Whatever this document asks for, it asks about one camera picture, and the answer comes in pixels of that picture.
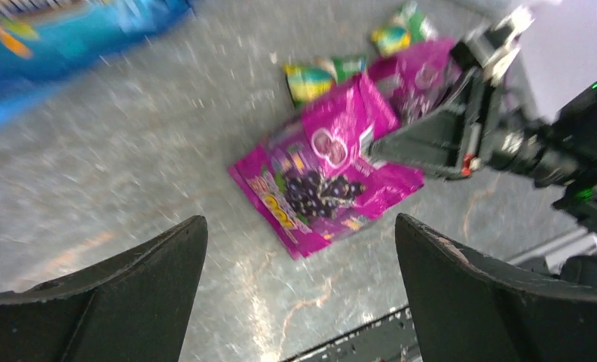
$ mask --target blue plastic bag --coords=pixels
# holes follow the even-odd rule
[[[170,28],[190,0],[0,0],[0,99]]]

